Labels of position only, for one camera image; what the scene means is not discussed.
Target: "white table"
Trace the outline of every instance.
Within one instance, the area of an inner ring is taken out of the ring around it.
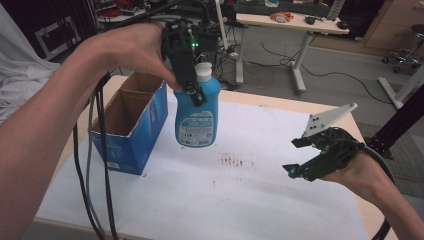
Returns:
[[[337,19],[335,22],[333,21],[319,21],[316,20],[313,25],[309,25],[305,23],[304,19],[305,16],[302,14],[296,14],[292,13],[294,18],[287,23],[277,23],[269,16],[260,16],[260,15],[252,15],[252,14],[240,14],[238,13],[236,16],[236,19],[238,22],[248,26],[248,25],[254,25],[254,26],[262,26],[262,27],[269,27],[269,28],[277,28],[281,30],[294,30],[298,32],[303,32],[303,39],[302,44],[300,48],[300,52],[296,58],[296,61],[291,61],[291,69],[294,74],[294,78],[296,81],[297,89],[296,93],[304,93],[306,92],[305,83],[303,81],[302,75],[300,73],[300,66],[302,64],[303,58],[306,54],[306,50],[309,46],[309,43],[315,33],[321,33],[321,34],[348,34],[349,30],[342,30],[339,29],[336,24],[340,20]],[[242,84],[243,83],[243,54],[244,54],[244,45],[245,45],[245,28],[243,28],[243,34],[241,38],[241,49],[240,54],[238,56],[238,59],[236,61],[236,83]]]
[[[124,79],[113,77],[106,84],[105,101]],[[383,218],[371,204],[337,184],[291,179],[281,167],[317,154],[309,147],[296,149],[290,141],[300,137],[309,113],[333,107],[227,91],[220,101],[219,130],[211,147],[190,149],[176,143],[176,103],[170,95],[168,119],[142,176],[111,172],[120,237],[367,239],[377,231]],[[234,118],[240,120],[237,125]],[[84,121],[86,111],[80,118]],[[350,114],[335,126],[362,140]],[[80,139],[83,160],[87,143],[85,136]],[[71,145],[65,148],[35,220],[86,231],[91,226],[71,150]],[[93,159],[92,199],[108,231],[102,162],[96,152]]]

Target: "dish soap bottle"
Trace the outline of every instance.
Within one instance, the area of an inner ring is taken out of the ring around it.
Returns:
[[[221,85],[212,76],[211,63],[198,63],[195,70],[206,101],[196,107],[186,92],[174,92],[178,100],[175,137],[183,146],[200,148],[207,147],[215,141],[218,126],[218,94]]]

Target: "bottle label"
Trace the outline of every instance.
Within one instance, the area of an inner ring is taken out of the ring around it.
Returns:
[[[180,142],[188,146],[207,146],[212,141],[213,118],[210,111],[191,114],[181,122]]]

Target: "box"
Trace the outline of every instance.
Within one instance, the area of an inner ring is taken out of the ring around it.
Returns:
[[[105,107],[108,168],[141,175],[167,116],[165,82],[132,73]],[[98,119],[91,133],[104,159]]]

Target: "stool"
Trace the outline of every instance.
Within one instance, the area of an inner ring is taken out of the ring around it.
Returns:
[[[412,25],[412,35],[419,39],[419,42],[412,49],[397,49],[386,55],[382,62],[388,63],[389,58],[394,58],[398,63],[393,67],[393,72],[400,72],[400,65],[405,63],[412,68],[417,68],[423,63],[423,57],[417,51],[424,43],[424,24]]]

